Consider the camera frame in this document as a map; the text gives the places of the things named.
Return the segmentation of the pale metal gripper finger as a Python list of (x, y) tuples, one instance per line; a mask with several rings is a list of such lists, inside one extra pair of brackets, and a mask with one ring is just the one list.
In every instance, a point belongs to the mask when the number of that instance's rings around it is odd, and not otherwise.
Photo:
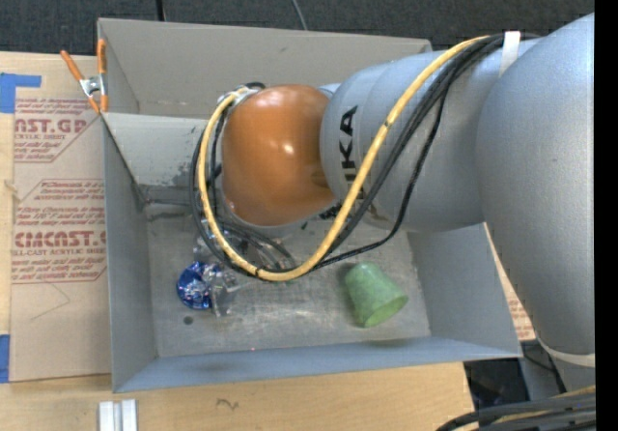
[(199, 263), (198, 275), (204, 296), (211, 296), (215, 292), (222, 291), (226, 286), (225, 272), (216, 263)]
[(225, 316), (229, 313), (231, 304), (239, 290), (239, 281), (231, 273), (219, 274), (211, 282), (211, 302), (216, 317)]

